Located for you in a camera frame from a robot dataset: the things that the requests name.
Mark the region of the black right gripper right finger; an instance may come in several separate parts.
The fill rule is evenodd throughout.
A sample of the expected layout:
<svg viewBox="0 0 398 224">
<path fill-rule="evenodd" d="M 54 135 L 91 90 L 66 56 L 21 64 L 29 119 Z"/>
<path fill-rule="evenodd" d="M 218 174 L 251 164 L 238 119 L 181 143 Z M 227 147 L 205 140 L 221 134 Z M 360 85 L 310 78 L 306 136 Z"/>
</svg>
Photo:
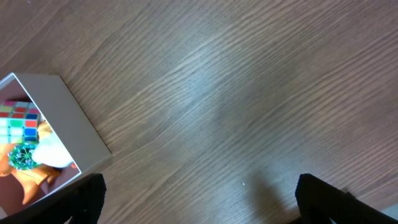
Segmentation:
<svg viewBox="0 0 398 224">
<path fill-rule="evenodd" d="M 397 224 L 397 220 L 357 200 L 312 174 L 300 175 L 295 190 L 304 224 Z"/>
</svg>

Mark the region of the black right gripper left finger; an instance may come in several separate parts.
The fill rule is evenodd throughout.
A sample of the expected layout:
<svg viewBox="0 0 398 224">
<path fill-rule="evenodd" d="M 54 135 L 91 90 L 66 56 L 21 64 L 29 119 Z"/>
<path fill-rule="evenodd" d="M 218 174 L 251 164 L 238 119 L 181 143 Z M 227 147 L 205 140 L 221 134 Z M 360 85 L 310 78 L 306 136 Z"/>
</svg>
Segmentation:
<svg viewBox="0 0 398 224">
<path fill-rule="evenodd" d="M 1 224 L 96 224 L 105 194 L 103 175 L 90 174 L 23 211 L 1 219 Z"/>
</svg>

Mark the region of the orange dinosaur toy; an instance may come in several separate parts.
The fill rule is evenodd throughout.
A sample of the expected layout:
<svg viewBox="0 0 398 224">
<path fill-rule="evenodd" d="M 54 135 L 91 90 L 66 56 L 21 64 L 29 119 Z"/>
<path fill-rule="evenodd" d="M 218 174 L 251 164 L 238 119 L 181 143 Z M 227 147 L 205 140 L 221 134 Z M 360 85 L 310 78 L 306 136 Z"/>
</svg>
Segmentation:
<svg viewBox="0 0 398 224">
<path fill-rule="evenodd" d="M 15 144 L 1 144 L 1 177 L 12 174 L 19 181 L 24 191 L 22 204 L 26 205 L 35 197 L 45 181 L 51 184 L 60 172 L 45 164 L 32 170 L 17 170 L 9 164 L 8 153 L 14 149 L 14 146 Z"/>
</svg>

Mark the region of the white plush duck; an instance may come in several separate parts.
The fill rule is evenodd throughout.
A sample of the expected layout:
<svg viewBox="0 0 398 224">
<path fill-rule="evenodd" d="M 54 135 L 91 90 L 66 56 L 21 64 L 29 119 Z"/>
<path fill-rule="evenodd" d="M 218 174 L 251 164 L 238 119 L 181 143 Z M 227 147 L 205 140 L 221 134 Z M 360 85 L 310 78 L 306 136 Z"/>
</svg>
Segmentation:
<svg viewBox="0 0 398 224">
<path fill-rule="evenodd" d="M 72 156 L 46 120 L 39 124 L 38 135 L 39 143 L 32 155 L 36 163 L 56 168 L 77 169 Z"/>
</svg>

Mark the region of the green round plastic toy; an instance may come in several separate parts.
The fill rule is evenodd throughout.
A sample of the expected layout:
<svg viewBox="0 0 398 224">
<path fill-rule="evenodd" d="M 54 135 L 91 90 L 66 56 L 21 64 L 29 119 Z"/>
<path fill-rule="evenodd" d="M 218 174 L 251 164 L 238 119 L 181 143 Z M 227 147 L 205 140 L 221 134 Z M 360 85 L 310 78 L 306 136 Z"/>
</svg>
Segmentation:
<svg viewBox="0 0 398 224">
<path fill-rule="evenodd" d="M 34 161 L 33 154 L 39 145 L 35 141 L 27 141 L 16 144 L 12 151 L 7 155 L 9 158 L 9 165 L 16 170 L 32 170 L 41 165 L 41 163 Z"/>
</svg>

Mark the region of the colourful puzzle cube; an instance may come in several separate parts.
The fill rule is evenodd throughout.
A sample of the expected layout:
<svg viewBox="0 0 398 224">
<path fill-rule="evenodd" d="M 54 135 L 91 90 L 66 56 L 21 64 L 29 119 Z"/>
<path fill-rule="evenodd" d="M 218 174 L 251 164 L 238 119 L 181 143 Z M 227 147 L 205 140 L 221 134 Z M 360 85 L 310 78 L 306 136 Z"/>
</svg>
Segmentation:
<svg viewBox="0 0 398 224">
<path fill-rule="evenodd" d="M 38 141 L 40 116 L 32 102 L 1 102 L 1 144 Z"/>
</svg>

